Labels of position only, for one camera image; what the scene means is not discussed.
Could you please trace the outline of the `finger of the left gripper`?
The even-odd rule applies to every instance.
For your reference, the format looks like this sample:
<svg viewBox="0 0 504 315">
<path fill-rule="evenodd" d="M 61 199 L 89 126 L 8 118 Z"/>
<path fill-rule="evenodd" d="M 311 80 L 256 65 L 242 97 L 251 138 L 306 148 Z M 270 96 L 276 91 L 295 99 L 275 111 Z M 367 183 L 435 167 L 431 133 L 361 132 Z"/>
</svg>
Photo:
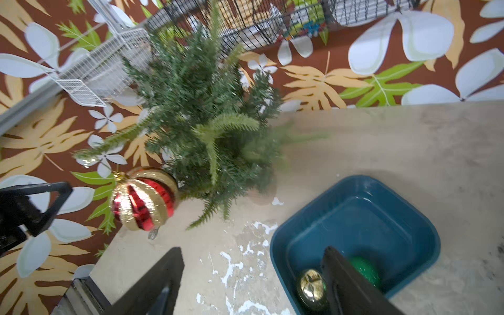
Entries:
<svg viewBox="0 0 504 315">
<path fill-rule="evenodd" d="M 57 193 L 57 199 L 42 211 L 30 200 L 36 194 Z M 67 182 L 16 185 L 1 189 L 1 255 L 49 229 L 59 210 L 73 193 Z"/>
</svg>

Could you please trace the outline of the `red gold striped ornament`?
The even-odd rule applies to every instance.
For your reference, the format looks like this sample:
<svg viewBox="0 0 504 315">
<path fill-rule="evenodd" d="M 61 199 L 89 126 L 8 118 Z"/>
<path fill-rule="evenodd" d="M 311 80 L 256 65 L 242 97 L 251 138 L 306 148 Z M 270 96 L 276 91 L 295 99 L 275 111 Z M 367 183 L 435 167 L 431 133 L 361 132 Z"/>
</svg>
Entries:
<svg viewBox="0 0 504 315">
<path fill-rule="evenodd" d="M 114 218 L 126 229 L 143 230 L 149 240 L 156 239 L 160 227 L 173 217 L 181 202 L 175 178 L 154 167 L 112 174 L 116 186 L 109 206 Z"/>
</svg>

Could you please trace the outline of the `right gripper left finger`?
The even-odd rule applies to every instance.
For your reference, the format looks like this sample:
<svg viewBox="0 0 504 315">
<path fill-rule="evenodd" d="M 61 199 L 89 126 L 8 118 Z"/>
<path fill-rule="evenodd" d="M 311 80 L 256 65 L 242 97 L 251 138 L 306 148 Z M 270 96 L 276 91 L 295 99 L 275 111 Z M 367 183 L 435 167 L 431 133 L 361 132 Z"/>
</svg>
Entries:
<svg viewBox="0 0 504 315">
<path fill-rule="evenodd" d="M 105 314 L 173 314 L 185 268 L 180 247 L 171 248 Z"/>
</svg>

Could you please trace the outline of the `green glitter ball ornament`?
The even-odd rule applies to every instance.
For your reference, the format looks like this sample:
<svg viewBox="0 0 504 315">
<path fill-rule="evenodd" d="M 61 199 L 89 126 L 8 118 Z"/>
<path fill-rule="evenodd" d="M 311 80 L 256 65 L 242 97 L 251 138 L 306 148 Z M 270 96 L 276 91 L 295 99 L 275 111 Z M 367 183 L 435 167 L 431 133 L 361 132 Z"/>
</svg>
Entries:
<svg viewBox="0 0 504 315">
<path fill-rule="evenodd" d="M 375 266 L 363 257 L 352 257 L 350 264 L 374 287 L 380 288 L 381 278 Z"/>
</svg>

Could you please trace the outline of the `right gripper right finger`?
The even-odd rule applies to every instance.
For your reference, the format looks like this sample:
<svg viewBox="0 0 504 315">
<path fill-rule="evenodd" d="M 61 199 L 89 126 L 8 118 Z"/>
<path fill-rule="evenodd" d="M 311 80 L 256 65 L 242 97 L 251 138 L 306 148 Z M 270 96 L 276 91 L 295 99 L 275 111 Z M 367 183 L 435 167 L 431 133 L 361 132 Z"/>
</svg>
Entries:
<svg viewBox="0 0 504 315">
<path fill-rule="evenodd" d="M 329 314 L 403 315 L 336 248 L 325 248 L 321 269 Z"/>
</svg>

